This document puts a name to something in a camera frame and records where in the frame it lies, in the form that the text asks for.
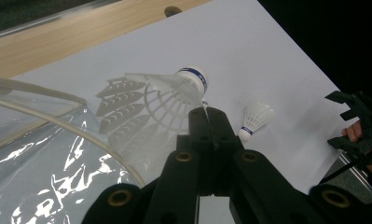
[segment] white shuttlecock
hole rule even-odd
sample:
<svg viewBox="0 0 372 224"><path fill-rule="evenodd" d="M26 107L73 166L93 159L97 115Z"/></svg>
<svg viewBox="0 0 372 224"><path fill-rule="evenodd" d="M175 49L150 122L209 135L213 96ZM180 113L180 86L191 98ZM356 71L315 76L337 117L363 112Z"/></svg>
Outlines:
<svg viewBox="0 0 372 224"><path fill-rule="evenodd" d="M188 113L205 106L206 73L187 66L174 75L127 73L109 80L99 92L96 112L109 146L142 177L157 178L176 148L178 134L188 133Z"/></svg>
<svg viewBox="0 0 372 224"><path fill-rule="evenodd" d="M269 123L275 117L275 113L269 105L255 101L246 107L243 126L238 132L242 142L247 142L253 133Z"/></svg>

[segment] wooden desk edge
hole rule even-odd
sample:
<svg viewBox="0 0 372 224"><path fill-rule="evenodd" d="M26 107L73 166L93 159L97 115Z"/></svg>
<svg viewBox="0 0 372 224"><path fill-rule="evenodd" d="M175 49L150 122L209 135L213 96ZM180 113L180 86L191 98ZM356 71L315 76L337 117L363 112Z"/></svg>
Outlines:
<svg viewBox="0 0 372 224"><path fill-rule="evenodd" d="M122 0L0 38L0 77L14 77L210 0Z"/></svg>

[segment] blue band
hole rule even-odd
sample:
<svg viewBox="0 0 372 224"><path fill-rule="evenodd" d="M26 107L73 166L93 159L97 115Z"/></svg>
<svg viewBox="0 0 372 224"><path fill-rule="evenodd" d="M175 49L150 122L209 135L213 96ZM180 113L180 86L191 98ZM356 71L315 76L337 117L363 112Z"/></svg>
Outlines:
<svg viewBox="0 0 372 224"><path fill-rule="evenodd" d="M253 131L252 131L252 130L250 130L250 129L244 127L244 126L242 126L241 129L245 130L245 131L248 132L250 135L253 135Z"/></svg>
<svg viewBox="0 0 372 224"><path fill-rule="evenodd" d="M180 71L183 71L183 72L190 72L192 74L194 74L195 76L197 76L200 81L202 82L203 84L203 88L205 89L205 92L206 90L208 89L208 83L206 82L206 79L205 77L196 69L193 69L193 68L182 68L179 70Z"/></svg>

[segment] white paper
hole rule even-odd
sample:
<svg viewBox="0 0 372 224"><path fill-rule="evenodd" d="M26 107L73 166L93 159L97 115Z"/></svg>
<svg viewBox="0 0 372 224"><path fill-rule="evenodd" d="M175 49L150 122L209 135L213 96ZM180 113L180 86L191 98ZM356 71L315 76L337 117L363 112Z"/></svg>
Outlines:
<svg viewBox="0 0 372 224"><path fill-rule="evenodd" d="M304 193L318 184L338 156L326 140L349 125L339 116L347 107L324 99L338 88L257 1L213 0L15 79L81 96L95 111L107 79L191 64L208 74L204 98L227 114L234 133L252 97L270 105L275 119L245 148L266 155ZM202 207L200 223L218 223L204 214L220 209L228 204ZM231 223L226 217L220 223Z"/></svg>

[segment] dark background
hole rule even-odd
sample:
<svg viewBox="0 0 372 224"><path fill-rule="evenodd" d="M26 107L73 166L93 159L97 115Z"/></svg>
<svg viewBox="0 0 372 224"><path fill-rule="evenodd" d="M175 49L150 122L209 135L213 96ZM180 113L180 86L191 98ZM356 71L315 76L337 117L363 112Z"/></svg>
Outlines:
<svg viewBox="0 0 372 224"><path fill-rule="evenodd" d="M94 0L0 0L0 31Z"/></svg>
<svg viewBox="0 0 372 224"><path fill-rule="evenodd" d="M258 0L346 93L372 97L372 1Z"/></svg>

